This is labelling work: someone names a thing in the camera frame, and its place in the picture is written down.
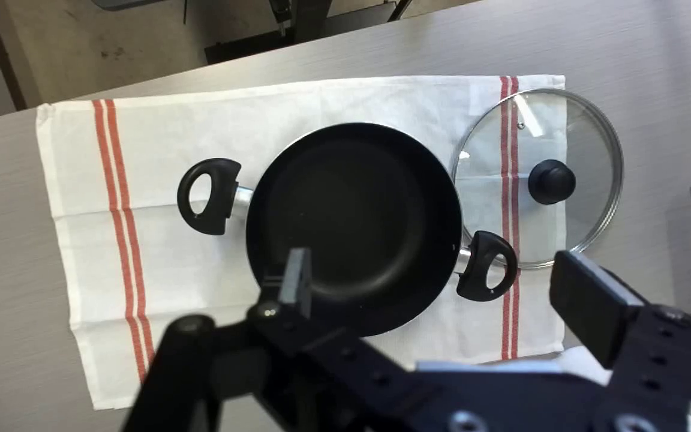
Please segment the black handle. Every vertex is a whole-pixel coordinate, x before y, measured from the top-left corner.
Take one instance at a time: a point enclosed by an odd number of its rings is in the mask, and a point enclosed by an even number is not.
[[[179,209],[186,222],[200,232],[224,234],[226,219],[230,216],[235,197],[235,177],[240,175],[240,163],[230,157],[208,157],[193,165],[179,185]],[[212,192],[203,214],[194,214],[191,195],[197,177],[212,177]]]
[[[491,303],[505,294],[519,276],[519,259],[516,259],[515,246],[494,232],[479,231],[469,249],[471,249],[471,259],[469,259],[467,271],[462,274],[458,294],[475,299],[475,303]],[[507,259],[507,276],[500,285],[491,288],[488,269],[494,264],[497,255]]]
[[[557,203],[576,192],[576,172],[557,157],[547,157],[530,169],[530,195],[541,203]]]

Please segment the red stripe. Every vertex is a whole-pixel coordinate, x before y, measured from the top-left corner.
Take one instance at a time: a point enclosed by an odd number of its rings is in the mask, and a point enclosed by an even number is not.
[[[138,280],[136,282],[138,309],[132,316],[140,318],[138,324],[143,327],[148,363],[152,363],[155,337],[152,337],[152,324],[149,324],[149,315],[148,315],[148,280],[145,280],[145,269],[143,269],[143,259],[140,259],[136,214],[130,209],[130,187],[128,187],[128,172],[126,172],[121,126],[119,126],[116,102],[106,100],[106,107],[108,107],[108,126],[110,126],[110,148],[114,148],[114,157],[116,157],[116,177],[119,177],[121,195],[124,195],[124,216],[128,222],[128,240],[130,240],[130,249],[132,249],[132,269],[136,269],[136,280]]]
[[[124,280],[126,280],[126,322],[130,327],[130,335],[132,335],[132,352],[136,352],[136,364],[138,364],[138,375],[140,379],[148,372],[148,359],[143,352],[143,335],[138,329],[138,322],[132,318],[132,274],[130,274],[130,251],[128,251],[128,241],[126,241],[126,228],[124,228],[124,214],[119,205],[119,192],[116,192],[116,175],[114,175],[114,163],[110,163],[110,154],[108,154],[108,139],[106,139],[106,107],[101,100],[91,100],[95,113],[96,113],[96,136],[98,136],[98,150],[101,150],[101,160],[104,160],[104,177],[106,177],[106,192],[108,192],[108,211],[114,219],[114,231],[116,231],[116,244],[121,249],[121,267],[124,267]]]
[[[500,95],[509,95],[509,79],[500,76]],[[509,222],[509,205],[512,205],[512,181],[509,181],[509,109],[503,106],[500,109],[503,124],[500,124],[500,154],[503,154],[503,232],[509,240],[512,238],[512,222]],[[503,359],[509,359],[509,337],[512,337],[512,292],[505,294],[505,324],[503,324]]]
[[[512,76],[512,94],[519,91],[519,76]],[[516,102],[512,106],[512,244],[516,249],[516,256],[522,251],[522,232],[519,232],[519,109]],[[519,358],[519,299],[522,299],[522,282],[519,276],[515,280],[515,303],[512,303],[512,358]]]

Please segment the kitchen towel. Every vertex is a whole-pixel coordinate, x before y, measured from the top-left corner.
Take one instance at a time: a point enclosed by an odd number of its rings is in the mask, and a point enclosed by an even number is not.
[[[450,168],[467,129],[515,91],[564,85],[564,76],[374,76],[301,82],[220,94],[101,99],[42,106],[36,118],[52,214],[95,408],[128,408],[164,329],[204,311],[220,324],[243,318],[258,299],[246,256],[246,220],[224,238],[187,228],[175,205],[184,172],[203,157],[235,157],[240,181],[258,185],[295,139],[337,123],[380,123],[427,143]],[[551,219],[516,211],[522,181],[542,157],[564,157],[567,141],[519,143],[519,114],[503,136],[473,150],[481,181],[467,202],[479,228],[519,244],[564,246],[564,205]],[[524,238],[519,222],[541,222]],[[371,337],[404,364],[416,359],[494,363],[563,348],[564,324],[547,299],[547,271],[524,271],[509,294],[469,303],[444,292],[411,324]]]

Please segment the pan handle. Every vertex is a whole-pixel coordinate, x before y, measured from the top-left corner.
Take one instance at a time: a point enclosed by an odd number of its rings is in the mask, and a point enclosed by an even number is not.
[[[458,280],[458,294],[475,299],[475,303],[491,303],[497,299],[500,294],[505,294],[516,276],[519,276],[519,259],[515,246],[488,231],[479,231],[469,244],[469,264],[467,271],[462,274]],[[494,264],[497,255],[503,255],[507,259],[507,276],[500,285],[491,288],[488,285],[488,269]]]
[[[240,163],[230,157],[208,157],[193,165],[179,185],[179,209],[184,220],[208,234],[224,234],[230,216],[240,175]],[[191,195],[197,177],[210,175],[212,192],[203,214],[194,214]]]

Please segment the glass lid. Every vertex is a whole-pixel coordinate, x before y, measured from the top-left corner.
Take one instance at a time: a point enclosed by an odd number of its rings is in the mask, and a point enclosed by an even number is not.
[[[507,238],[522,269],[551,267],[557,249],[587,249],[612,222],[624,177],[609,120],[559,89],[491,107],[452,165],[467,231]]]

